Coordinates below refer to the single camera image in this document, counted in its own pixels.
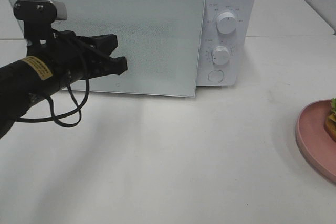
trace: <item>white microwave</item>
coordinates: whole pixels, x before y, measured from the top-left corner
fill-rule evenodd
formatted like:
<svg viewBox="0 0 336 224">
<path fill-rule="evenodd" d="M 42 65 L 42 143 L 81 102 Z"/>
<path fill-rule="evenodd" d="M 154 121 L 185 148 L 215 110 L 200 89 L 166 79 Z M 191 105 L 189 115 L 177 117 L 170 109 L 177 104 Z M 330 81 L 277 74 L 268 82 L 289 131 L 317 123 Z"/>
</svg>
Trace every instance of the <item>white microwave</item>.
<svg viewBox="0 0 336 224">
<path fill-rule="evenodd" d="M 13 6 L 17 0 L 9 0 Z M 193 97 L 196 86 L 235 83 L 254 0 L 51 0 L 67 18 L 56 30 L 116 34 L 111 57 L 125 56 L 120 76 L 91 80 L 101 92 Z M 85 88 L 82 81 L 74 90 Z"/>
</svg>

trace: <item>control knob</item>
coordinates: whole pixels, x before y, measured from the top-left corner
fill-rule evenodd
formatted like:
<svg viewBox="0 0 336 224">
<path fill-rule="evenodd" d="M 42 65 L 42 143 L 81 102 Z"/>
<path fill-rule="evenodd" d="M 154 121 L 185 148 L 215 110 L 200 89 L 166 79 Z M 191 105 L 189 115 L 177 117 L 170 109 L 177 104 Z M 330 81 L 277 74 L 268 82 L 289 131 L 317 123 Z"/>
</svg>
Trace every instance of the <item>control knob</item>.
<svg viewBox="0 0 336 224">
<path fill-rule="evenodd" d="M 237 27 L 237 15 L 227 10 L 217 16 L 216 25 L 221 34 L 230 34 Z"/>
<path fill-rule="evenodd" d="M 214 64 L 225 65 L 230 61 L 231 53 L 227 47 L 216 47 L 211 55 Z"/>
</svg>

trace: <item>microwave door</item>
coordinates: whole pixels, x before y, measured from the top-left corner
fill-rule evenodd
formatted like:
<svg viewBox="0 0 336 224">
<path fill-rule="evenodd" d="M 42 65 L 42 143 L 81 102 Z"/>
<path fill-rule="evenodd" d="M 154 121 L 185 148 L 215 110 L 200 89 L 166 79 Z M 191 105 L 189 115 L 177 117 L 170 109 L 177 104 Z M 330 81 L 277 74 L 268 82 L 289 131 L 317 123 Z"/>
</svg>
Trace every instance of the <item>microwave door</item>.
<svg viewBox="0 0 336 224">
<path fill-rule="evenodd" d="M 112 57 L 125 56 L 120 76 L 91 80 L 102 92 L 195 95 L 205 0 L 52 0 L 65 5 L 67 19 L 53 28 L 80 36 L 116 34 Z M 12 6 L 16 0 L 10 0 Z M 84 83 L 73 84 L 83 90 Z"/>
</svg>

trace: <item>plate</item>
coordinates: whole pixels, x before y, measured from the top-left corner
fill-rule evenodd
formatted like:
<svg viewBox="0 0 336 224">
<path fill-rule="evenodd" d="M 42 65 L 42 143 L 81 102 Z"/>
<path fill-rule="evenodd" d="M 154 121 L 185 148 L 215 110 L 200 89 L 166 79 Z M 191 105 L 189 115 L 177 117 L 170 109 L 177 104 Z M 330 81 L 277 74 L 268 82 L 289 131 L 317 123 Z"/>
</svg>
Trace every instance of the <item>plate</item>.
<svg viewBox="0 0 336 224">
<path fill-rule="evenodd" d="M 330 103 L 330 100 L 323 100 L 306 106 L 297 121 L 296 137 L 308 163 L 336 183 L 336 141 L 324 129 Z"/>
</svg>

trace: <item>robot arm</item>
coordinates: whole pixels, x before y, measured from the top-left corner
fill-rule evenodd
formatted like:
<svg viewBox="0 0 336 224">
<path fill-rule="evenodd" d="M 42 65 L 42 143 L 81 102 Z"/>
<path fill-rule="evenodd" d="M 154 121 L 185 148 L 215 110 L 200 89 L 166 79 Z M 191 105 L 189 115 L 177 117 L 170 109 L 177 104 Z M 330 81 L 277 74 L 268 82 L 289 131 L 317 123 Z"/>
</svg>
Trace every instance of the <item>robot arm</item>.
<svg viewBox="0 0 336 224">
<path fill-rule="evenodd" d="M 65 127 L 76 126 L 78 123 L 65 124 L 60 119 L 80 112 L 88 98 L 89 79 L 120 75 L 127 70 L 125 57 L 109 57 L 118 46 L 116 35 L 81 37 L 73 31 L 52 29 L 51 23 L 57 18 L 52 1 L 18 0 L 14 15 L 24 22 L 27 57 L 0 68 L 0 138 L 16 121 L 55 121 Z M 86 95 L 78 105 L 70 84 L 80 79 L 86 82 Z M 55 115 L 50 96 L 65 87 L 77 108 Z M 44 99 L 50 103 L 51 117 L 22 118 L 30 107 Z"/>
</svg>

